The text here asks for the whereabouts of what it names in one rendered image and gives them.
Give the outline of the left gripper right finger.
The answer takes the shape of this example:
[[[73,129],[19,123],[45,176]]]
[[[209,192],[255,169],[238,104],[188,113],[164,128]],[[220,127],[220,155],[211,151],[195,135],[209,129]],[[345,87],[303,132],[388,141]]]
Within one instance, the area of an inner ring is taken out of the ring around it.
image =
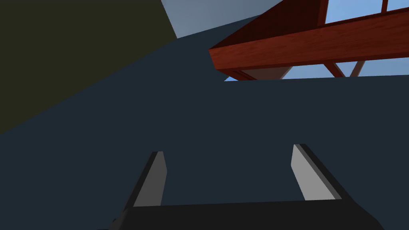
[[[293,145],[290,166],[305,200],[353,200],[308,145]]]

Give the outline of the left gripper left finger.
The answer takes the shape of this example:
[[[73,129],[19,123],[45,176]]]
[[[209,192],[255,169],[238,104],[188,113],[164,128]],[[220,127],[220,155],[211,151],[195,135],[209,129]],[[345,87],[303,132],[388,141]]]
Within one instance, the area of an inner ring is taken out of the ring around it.
[[[130,194],[124,210],[140,206],[160,206],[167,177],[164,152],[152,152]]]

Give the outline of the red-brown wooden window frame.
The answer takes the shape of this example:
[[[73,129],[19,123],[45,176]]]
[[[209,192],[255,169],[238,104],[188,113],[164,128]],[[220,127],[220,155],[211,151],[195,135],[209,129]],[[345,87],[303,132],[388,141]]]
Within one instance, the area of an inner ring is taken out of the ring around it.
[[[326,23],[329,0],[282,0],[213,46],[215,69],[238,81],[282,79],[294,66],[409,57],[409,7]]]

